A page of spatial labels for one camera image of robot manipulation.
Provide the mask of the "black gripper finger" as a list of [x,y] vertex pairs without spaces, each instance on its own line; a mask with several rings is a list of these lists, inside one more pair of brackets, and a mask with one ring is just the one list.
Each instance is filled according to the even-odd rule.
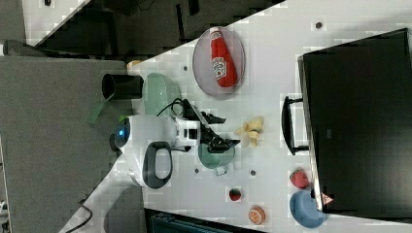
[[234,148],[240,143],[240,140],[231,140],[231,139],[219,139],[212,141],[207,150],[210,153],[224,153],[225,151]]
[[209,124],[223,124],[223,123],[225,123],[225,118],[223,118],[223,117],[214,116],[213,114],[207,114],[205,112],[202,112],[202,115]]

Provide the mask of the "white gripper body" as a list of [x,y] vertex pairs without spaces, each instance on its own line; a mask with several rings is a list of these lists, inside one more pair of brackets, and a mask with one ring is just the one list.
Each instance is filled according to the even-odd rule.
[[197,147],[200,144],[200,122],[176,117],[177,136],[175,146]]

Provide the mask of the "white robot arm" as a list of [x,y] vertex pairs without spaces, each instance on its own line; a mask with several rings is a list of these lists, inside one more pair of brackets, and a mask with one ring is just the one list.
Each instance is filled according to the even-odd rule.
[[211,126],[222,118],[192,116],[128,116],[117,126],[115,146],[120,150],[111,170],[80,204],[58,233],[106,233],[104,221],[122,193],[132,186],[160,189],[172,175],[162,178],[156,170],[161,154],[172,157],[173,150],[188,151],[204,146],[210,153],[224,153],[239,144],[225,139]]

